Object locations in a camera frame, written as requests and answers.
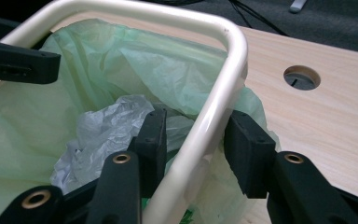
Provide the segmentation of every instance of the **wooden desk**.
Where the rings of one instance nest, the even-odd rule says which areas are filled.
[[[86,18],[177,36],[222,48],[207,36],[100,13],[79,14],[56,28]],[[358,53],[241,28],[249,43],[245,81],[263,102],[268,128],[282,150],[310,158],[334,186],[358,196]],[[306,65],[321,77],[320,86],[299,91],[283,79],[292,65]],[[242,223],[270,223],[260,200]]]

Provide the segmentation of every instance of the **metal grommet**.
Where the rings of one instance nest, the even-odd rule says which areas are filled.
[[[28,195],[23,201],[21,206],[25,209],[33,209],[39,207],[50,199],[51,193],[46,189],[42,189]]]
[[[304,162],[304,160],[301,157],[299,157],[299,156],[297,156],[295,154],[286,154],[286,155],[284,155],[284,158],[287,161],[290,161],[290,162],[296,163],[296,164],[300,164],[300,163]]]
[[[113,158],[113,162],[114,162],[114,163],[121,164],[121,163],[126,163],[126,162],[129,161],[130,159],[131,159],[131,156],[130,156],[130,155],[120,154],[120,155],[116,155],[116,156]]]

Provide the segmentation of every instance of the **black bracket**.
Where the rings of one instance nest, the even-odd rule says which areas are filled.
[[[19,25],[18,22],[0,19],[0,39]],[[0,80],[49,84],[57,80],[61,55],[33,49],[19,48],[0,43]]]
[[[358,198],[334,188],[304,155],[275,151],[275,142],[252,118],[234,111],[225,154],[242,192],[266,198],[276,224],[358,223]]]
[[[164,176],[165,122],[165,109],[150,112],[128,150],[105,159],[99,178],[66,195],[54,186],[28,189],[1,214],[0,224],[142,223],[141,199]]]

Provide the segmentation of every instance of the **green trash bag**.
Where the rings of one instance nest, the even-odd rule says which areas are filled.
[[[20,193],[49,184],[65,144],[76,138],[80,114],[112,105],[123,95],[142,94],[194,119],[227,57],[220,49],[98,19],[61,28],[41,50],[62,56],[56,82],[0,82],[0,214]],[[248,88],[241,91],[236,109],[267,129],[263,106]],[[221,153],[215,152],[219,164],[226,162]],[[213,175],[227,172],[215,170]],[[223,223],[208,217],[243,210],[245,199],[230,178],[230,186],[222,185],[215,195],[240,200],[235,207],[221,200],[211,200],[209,208],[192,204],[200,223]]]

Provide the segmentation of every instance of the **white metal frame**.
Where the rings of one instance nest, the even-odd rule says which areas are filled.
[[[237,25],[221,17],[138,1],[56,0],[0,42],[29,48],[59,21],[85,11],[111,13],[208,35],[227,49],[213,89],[169,172],[143,211],[144,224],[179,223],[197,195],[247,74],[247,43]]]

